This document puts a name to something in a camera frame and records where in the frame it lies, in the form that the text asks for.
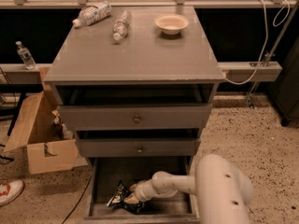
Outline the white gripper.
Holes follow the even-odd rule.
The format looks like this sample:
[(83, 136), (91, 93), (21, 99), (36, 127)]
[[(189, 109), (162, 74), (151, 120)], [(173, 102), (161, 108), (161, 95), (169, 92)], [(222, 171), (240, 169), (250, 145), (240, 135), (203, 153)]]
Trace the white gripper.
[(137, 204), (139, 201), (149, 201), (157, 194), (157, 190), (153, 187), (151, 180), (143, 180), (137, 184), (133, 184), (129, 190), (133, 193), (124, 199), (128, 204)]

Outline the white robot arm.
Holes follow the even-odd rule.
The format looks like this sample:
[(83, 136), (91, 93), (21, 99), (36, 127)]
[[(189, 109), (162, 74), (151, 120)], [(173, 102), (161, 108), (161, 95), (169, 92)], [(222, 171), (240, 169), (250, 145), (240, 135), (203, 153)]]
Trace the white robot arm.
[(254, 187), (247, 175), (225, 158), (208, 154), (195, 165), (193, 175), (171, 175), (164, 171), (130, 187), (126, 203), (152, 198), (170, 198), (178, 191), (196, 197), (201, 224), (250, 224), (247, 205)]

